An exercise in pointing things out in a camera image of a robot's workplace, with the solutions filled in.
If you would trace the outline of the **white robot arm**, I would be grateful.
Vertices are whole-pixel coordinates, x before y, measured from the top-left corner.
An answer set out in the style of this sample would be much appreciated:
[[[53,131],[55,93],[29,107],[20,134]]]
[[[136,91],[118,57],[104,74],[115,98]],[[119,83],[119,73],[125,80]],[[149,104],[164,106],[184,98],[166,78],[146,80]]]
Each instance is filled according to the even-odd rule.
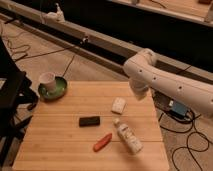
[[[213,85],[179,76],[155,67],[157,56],[142,49],[123,65],[129,85],[138,99],[151,87],[185,106],[213,117]]]

